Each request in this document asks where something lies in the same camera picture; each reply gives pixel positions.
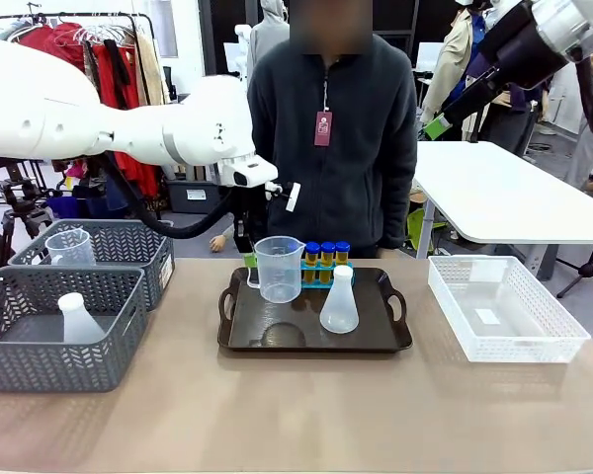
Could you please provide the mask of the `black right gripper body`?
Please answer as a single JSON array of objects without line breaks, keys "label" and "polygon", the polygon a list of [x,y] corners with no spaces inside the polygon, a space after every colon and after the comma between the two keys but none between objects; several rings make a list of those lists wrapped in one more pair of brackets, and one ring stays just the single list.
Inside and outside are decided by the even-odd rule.
[{"label": "black right gripper body", "polygon": [[567,64],[539,34],[532,2],[511,7],[485,35],[479,52],[489,64],[480,77],[489,89],[509,84],[533,89]]}]

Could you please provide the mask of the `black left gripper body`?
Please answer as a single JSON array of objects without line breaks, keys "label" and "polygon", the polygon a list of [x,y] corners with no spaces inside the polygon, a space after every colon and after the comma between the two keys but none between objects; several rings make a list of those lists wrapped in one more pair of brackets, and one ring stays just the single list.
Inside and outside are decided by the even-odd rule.
[{"label": "black left gripper body", "polygon": [[233,188],[231,213],[233,236],[264,238],[267,236],[268,201],[263,187]]}]

